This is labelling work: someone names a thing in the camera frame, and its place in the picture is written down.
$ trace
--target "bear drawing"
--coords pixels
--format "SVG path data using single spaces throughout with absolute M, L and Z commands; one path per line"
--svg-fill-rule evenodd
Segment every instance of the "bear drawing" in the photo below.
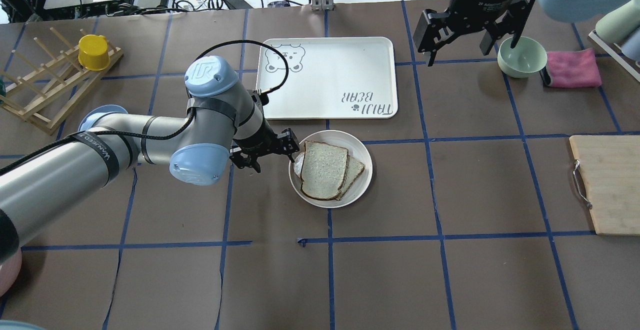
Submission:
M 274 46 L 275 49 L 278 49 L 279 52 L 282 53 L 286 57 L 286 62 L 288 63 L 288 69 L 297 73 L 302 70 L 302 57 L 305 56 L 305 48 L 301 45 L 280 45 Z M 272 50 L 266 50 L 265 52 L 267 58 L 267 66 L 266 70 L 269 73 L 275 73 L 277 70 L 284 70 L 284 61 L 282 58 L 273 52 Z

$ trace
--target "table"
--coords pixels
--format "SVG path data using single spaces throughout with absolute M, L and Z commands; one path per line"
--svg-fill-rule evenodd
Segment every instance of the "table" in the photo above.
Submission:
M 300 139 L 329 128 L 364 142 L 374 179 L 341 209 L 299 198 L 284 156 L 263 157 L 262 173 L 230 168 L 206 188 L 165 166 L 121 173 L 23 248 L 1 318 L 50 330 L 636 327 L 640 239 L 594 234 L 571 182 L 569 136 L 640 134 L 638 83 L 600 50 L 601 88 L 511 79 L 495 52 L 480 54 L 482 34 L 459 38 L 427 67 L 410 34 L 422 9 L 446 6 L 408 0 L 326 13 L 304 6 L 0 26 L 0 64 L 14 74 L 28 69 L 10 50 L 37 62 L 46 55 L 30 38 L 52 42 L 50 25 L 73 41 L 79 28 L 105 35 L 124 50 L 57 136 L 0 112 L 0 165 L 74 132 L 106 103 L 184 116 L 185 69 L 231 39 L 385 36 L 399 103 L 389 120 L 271 122 Z M 524 35 L 548 51 L 576 51 L 594 46 L 595 21 L 554 22 L 536 7 Z M 216 54 L 245 86 L 256 83 L 257 49 Z

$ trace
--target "pink towel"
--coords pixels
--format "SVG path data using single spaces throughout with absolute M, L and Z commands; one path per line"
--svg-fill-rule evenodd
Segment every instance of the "pink towel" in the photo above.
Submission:
M 540 71 L 549 87 L 599 87 L 602 79 L 594 49 L 582 51 L 549 51 L 546 67 Z

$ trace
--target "white plate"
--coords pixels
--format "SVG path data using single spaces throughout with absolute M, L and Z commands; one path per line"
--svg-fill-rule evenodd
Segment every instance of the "white plate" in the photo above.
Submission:
M 272 38 L 288 79 L 269 94 L 268 120 L 388 119 L 398 111 L 393 43 L 386 37 Z M 282 81 L 284 62 L 263 49 L 256 89 Z
M 300 149 L 304 149 L 305 141 L 318 141 L 321 143 L 342 146 L 349 150 L 350 156 L 358 159 L 362 164 L 364 164 L 364 170 L 355 180 L 353 185 L 351 185 L 350 189 L 347 190 L 347 193 L 344 194 L 341 200 L 315 200 L 315 198 L 307 197 L 302 193 L 302 191 L 300 191 L 302 182 L 293 172 L 293 164 L 290 162 L 288 164 L 288 179 L 291 181 L 291 185 L 297 195 L 300 195 L 300 198 L 303 198 L 307 203 L 319 208 L 336 209 L 353 203 L 365 193 L 371 183 L 371 178 L 373 177 L 373 162 L 371 161 L 369 150 L 367 150 L 360 140 L 352 134 L 348 134 L 344 131 L 324 130 L 311 134 L 304 138 L 304 140 L 300 141 Z

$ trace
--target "small light green bowl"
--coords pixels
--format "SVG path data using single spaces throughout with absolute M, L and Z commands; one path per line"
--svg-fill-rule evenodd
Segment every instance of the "small light green bowl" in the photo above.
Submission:
M 498 50 L 498 66 L 503 73 L 512 78 L 528 78 L 547 65 L 547 51 L 539 42 L 521 36 L 512 49 L 513 40 L 506 39 Z

